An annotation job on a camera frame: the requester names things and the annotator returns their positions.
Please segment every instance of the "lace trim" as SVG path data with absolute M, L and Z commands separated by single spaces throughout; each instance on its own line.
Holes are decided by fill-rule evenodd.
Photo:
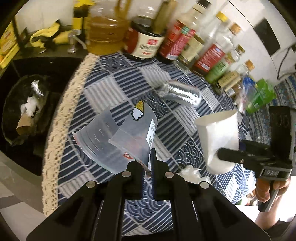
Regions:
M 85 81 L 93 69 L 98 55 L 89 53 L 70 80 L 62 101 L 57 107 L 52 122 L 51 131 L 47 139 L 44 153 L 44 166 L 42 170 L 42 203 L 43 213 L 47 217 L 58 207 L 58 173 L 67 139 L 69 125 L 73 118 L 75 108 L 83 90 Z

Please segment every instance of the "yellow oil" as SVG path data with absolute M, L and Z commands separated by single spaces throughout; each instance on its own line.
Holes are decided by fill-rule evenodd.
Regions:
M 87 49 L 97 55 L 112 54 L 123 47 L 129 21 L 119 17 L 90 16 L 87 23 Z

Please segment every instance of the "sink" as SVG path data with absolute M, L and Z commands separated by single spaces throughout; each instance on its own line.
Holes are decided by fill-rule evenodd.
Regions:
M 0 77 L 1 120 L 5 98 L 19 78 L 34 74 L 50 76 L 50 90 L 62 94 L 81 61 L 81 58 L 74 57 L 34 57 L 13 60 Z M 43 133 L 37 137 L 41 145 L 45 144 L 47 134 Z M 43 158 L 33 154 L 33 145 L 30 141 L 12 147 L 1 131 L 0 151 L 18 165 L 41 176 Z

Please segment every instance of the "cooking oil bottle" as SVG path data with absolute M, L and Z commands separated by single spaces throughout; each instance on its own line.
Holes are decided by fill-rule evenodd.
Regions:
M 127 14 L 131 0 L 126 0 L 124 6 L 121 1 L 118 0 L 115 6 L 113 1 L 96 1 L 89 9 L 86 32 L 89 52 L 106 55 L 123 47 L 122 40 L 129 26 Z

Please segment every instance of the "green bottle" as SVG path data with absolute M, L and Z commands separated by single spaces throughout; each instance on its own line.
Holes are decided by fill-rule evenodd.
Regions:
M 239 61 L 240 56 L 245 53 L 245 50 L 238 45 L 235 49 L 231 50 L 221 61 L 212 68 L 205 76 L 206 81 L 213 84 L 222 77 L 228 70 L 231 64 Z
M 265 79 L 257 81 L 257 91 L 250 100 L 248 100 L 248 105 L 246 111 L 249 114 L 254 113 L 256 110 L 261 108 L 263 105 L 269 103 L 276 98 L 276 93 L 271 84 L 267 83 Z

